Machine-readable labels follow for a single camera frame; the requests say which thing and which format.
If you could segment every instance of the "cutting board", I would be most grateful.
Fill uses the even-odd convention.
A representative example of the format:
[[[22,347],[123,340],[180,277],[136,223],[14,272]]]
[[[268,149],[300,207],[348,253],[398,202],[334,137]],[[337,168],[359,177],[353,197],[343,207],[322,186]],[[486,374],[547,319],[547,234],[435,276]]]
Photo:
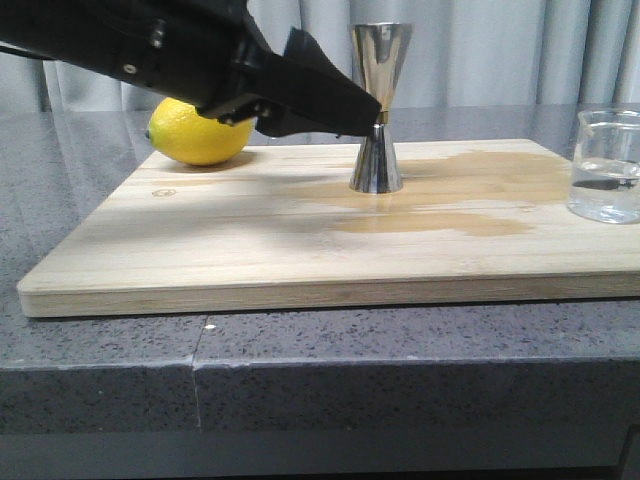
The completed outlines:
[[[357,145],[152,154],[19,284],[71,316],[635,296],[640,225],[564,206],[567,160],[528,140],[398,143],[397,193],[349,189]]]

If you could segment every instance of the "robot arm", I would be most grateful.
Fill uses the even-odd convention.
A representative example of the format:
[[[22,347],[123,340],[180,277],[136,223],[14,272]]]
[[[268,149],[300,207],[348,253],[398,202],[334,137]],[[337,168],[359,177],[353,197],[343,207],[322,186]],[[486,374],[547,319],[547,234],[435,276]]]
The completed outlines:
[[[225,123],[258,117],[280,137],[369,133],[380,104],[308,33],[271,51],[247,0],[5,0],[0,40],[196,106]]]

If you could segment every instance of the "cutting board edge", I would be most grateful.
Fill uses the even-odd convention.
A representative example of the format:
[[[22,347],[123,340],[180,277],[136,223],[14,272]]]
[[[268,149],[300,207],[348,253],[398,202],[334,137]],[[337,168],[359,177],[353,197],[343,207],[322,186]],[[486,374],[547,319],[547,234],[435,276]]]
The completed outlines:
[[[279,283],[247,286],[216,286],[110,292],[28,293],[19,292],[28,317],[74,317],[128,314],[196,313],[306,309],[322,307],[367,307],[438,303],[496,301],[576,300],[598,298],[640,298],[640,272],[615,277],[607,273],[540,276],[493,276],[491,278],[414,279],[360,281],[367,290],[349,289],[354,282]],[[279,295],[287,292],[286,301]],[[66,303],[73,296],[75,303]]]

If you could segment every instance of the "gray curtain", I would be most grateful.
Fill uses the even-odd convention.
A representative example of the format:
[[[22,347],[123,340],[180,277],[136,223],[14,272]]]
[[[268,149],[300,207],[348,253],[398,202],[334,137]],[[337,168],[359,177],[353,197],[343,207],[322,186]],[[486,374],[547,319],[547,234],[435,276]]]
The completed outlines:
[[[640,102],[640,0],[251,0],[271,47],[311,32],[357,80],[350,23],[414,34],[394,107]],[[157,94],[0,54],[0,113],[152,109]]]

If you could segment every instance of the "metal jigger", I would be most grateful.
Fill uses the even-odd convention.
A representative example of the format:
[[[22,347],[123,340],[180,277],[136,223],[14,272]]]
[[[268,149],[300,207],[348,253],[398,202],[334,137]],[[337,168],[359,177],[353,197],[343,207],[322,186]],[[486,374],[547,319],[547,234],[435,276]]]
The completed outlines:
[[[371,133],[358,152],[350,187],[363,193],[390,193],[402,188],[402,177],[389,134],[389,107],[411,39],[409,23],[351,26],[351,38],[364,89],[382,105]]]

